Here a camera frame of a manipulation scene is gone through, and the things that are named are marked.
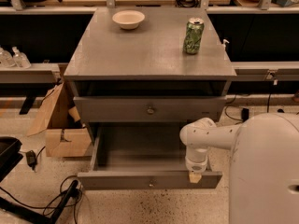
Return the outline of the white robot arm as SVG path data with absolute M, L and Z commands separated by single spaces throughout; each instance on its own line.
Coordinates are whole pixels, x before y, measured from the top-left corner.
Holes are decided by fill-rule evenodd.
M 264 113 L 231 126 L 209 118 L 184 126 L 186 166 L 200 174 L 207 149 L 231 151 L 229 224 L 299 224 L 299 116 Z

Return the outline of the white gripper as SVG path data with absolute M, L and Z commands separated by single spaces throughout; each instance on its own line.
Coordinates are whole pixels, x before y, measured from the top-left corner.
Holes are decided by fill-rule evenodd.
M 197 184 L 207 168 L 207 149 L 206 148 L 186 148 L 185 163 L 189 172 L 189 180 L 192 184 Z

